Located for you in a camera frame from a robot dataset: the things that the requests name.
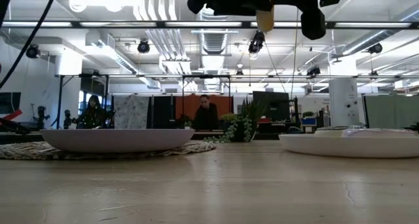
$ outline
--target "white plate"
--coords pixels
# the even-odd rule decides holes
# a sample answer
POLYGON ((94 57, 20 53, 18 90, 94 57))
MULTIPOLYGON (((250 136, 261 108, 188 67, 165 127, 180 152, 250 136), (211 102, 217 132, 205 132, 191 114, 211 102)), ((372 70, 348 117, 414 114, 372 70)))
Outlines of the white plate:
POLYGON ((280 135, 284 149, 296 153, 357 158, 419 157, 419 137, 343 138, 313 134, 280 135))
POLYGON ((83 153, 133 153, 180 147, 193 136, 185 129, 41 130, 51 146, 83 153))

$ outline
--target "black wire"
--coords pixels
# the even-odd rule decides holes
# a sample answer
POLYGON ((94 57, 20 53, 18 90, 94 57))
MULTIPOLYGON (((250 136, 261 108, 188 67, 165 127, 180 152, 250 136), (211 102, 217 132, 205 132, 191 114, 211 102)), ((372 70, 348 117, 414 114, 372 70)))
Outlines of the black wire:
POLYGON ((13 74, 14 70, 16 69, 16 67, 18 67, 18 64, 20 62, 20 60, 22 59, 22 57, 24 56, 27 48, 29 47, 29 45, 31 44, 33 38, 35 37, 35 35, 38 32, 38 29, 41 27, 42 23, 44 22, 46 15, 48 14, 48 11, 50 10, 52 3, 54 2, 54 0, 49 0, 48 4, 46 4, 44 13, 42 13, 42 16, 40 17, 37 25, 35 26, 35 28, 33 29, 31 35, 29 36, 29 38, 27 39, 24 47, 21 49, 17 59, 14 61, 12 67, 10 68, 9 72, 7 72, 5 78, 1 81, 0 83, 0 89, 2 89, 2 87, 6 84, 7 80, 10 78, 10 76, 13 74))

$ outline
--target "man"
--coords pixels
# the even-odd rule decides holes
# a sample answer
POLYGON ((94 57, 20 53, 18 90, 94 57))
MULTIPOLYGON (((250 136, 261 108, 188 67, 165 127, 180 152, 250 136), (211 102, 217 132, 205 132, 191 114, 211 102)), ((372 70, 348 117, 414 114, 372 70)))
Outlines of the man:
POLYGON ((214 103, 210 103, 210 97, 208 95, 201 95, 200 98, 201 106, 195 113, 193 127, 195 130, 217 130, 219 129, 219 120, 217 106, 214 103))

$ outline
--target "ceiling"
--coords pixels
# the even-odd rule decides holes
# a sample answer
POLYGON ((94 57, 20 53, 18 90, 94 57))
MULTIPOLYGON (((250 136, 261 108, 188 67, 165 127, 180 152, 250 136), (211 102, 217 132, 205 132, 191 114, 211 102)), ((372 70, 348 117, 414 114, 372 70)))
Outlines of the ceiling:
MULTIPOLYGON (((38 20, 41 16, 48 0, 11 0, 10 9, 6 20, 38 20)), ((73 12, 69 7, 69 0, 55 0, 46 20, 86 20, 86 21, 133 21, 133 6, 130 4, 136 0, 125 0, 127 6, 119 12, 108 11, 104 6, 90 6, 82 12, 73 12)), ((106 3, 117 2, 117 0, 107 0, 106 3)), ((187 0, 175 0, 175 14, 178 20, 197 20, 198 16, 193 14, 186 4, 187 0)), ((339 4, 323 7, 321 10, 330 21, 353 21, 353 22, 385 22, 399 21, 398 16, 405 10, 413 6, 419 10, 418 0, 341 0, 339 4)), ((293 21, 300 16, 297 9, 291 6, 276 5, 275 20, 293 21)), ((251 20, 255 17, 230 16, 228 20, 251 20)), ((31 32, 31 29, 2 29, 3 35, 9 41, 21 43, 31 32)), ((119 65, 108 56, 96 54, 91 46, 86 46, 86 34, 88 29, 40 29, 37 37, 59 37, 68 41, 80 49, 86 57, 83 61, 84 69, 97 69, 105 74, 121 73, 119 65)), ((129 61, 134 63, 142 73, 160 74, 158 67, 160 53, 150 41, 151 49, 147 54, 140 54, 137 45, 140 39, 147 39, 146 29, 97 29, 101 36, 110 34, 115 38, 115 48, 129 61)), ((187 57, 191 61, 191 70, 199 70, 202 65, 201 42, 197 34, 191 33, 192 29, 180 29, 181 40, 185 47, 187 57)), ((335 47, 345 47, 346 45, 359 40, 362 36, 371 33, 371 30, 360 29, 328 29, 321 39, 311 41, 306 38, 301 30, 295 29, 274 29, 265 34, 266 44, 259 52, 256 60, 250 60, 247 52, 249 40, 254 36, 255 29, 237 29, 237 33, 229 34, 227 41, 227 51, 223 62, 223 73, 234 74, 238 70, 237 65, 242 64, 245 75, 266 75, 278 73, 284 75, 297 74, 305 71, 312 64, 320 66, 322 74, 328 74, 330 59, 315 58, 321 51, 333 53, 335 47)), ((400 60, 419 54, 419 42, 415 39, 419 36, 419 30, 404 30, 384 39, 380 42, 383 46, 381 54, 358 52, 353 55, 357 63, 359 74, 368 74, 371 69, 380 66, 392 65, 400 60)), ((385 75, 396 75, 401 73, 415 73, 419 71, 419 59, 411 57, 412 61, 400 64, 397 67, 387 70, 385 75)), ((263 79, 253 79, 252 81, 263 82, 263 79)), ((370 82, 369 79, 359 80, 360 82, 370 82)), ((376 86, 390 89, 394 79, 387 79, 376 83, 376 86)), ((141 82, 130 79, 115 80, 118 83, 137 83, 141 82)))

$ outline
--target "green plant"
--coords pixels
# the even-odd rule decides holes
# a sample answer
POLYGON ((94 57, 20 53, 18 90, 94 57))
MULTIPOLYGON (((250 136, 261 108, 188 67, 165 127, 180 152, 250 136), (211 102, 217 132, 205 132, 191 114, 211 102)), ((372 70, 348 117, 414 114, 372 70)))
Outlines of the green plant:
POLYGON ((225 122, 231 122, 234 119, 237 119, 237 115, 235 115, 234 113, 227 113, 227 114, 221 115, 221 119, 223 119, 225 122))
POLYGON ((253 123, 256 123, 266 112, 266 103, 262 100, 251 100, 247 98, 243 100, 242 117, 249 118, 253 123))
POLYGON ((314 116, 314 113, 311 112, 311 111, 307 111, 307 112, 302 113, 302 117, 303 118, 305 118, 305 117, 313 117, 313 116, 314 116))
POLYGON ((237 131, 237 126, 239 123, 243 123, 244 125, 244 141, 248 142, 251 139, 251 131, 252 131, 252 121, 249 117, 243 117, 241 115, 234 115, 236 116, 235 119, 232 119, 230 121, 231 125, 227 129, 227 131, 224 133, 224 135, 220 137, 209 137, 204 138, 205 142, 214 142, 214 143, 228 143, 230 142, 230 139, 234 137, 234 133, 237 131))

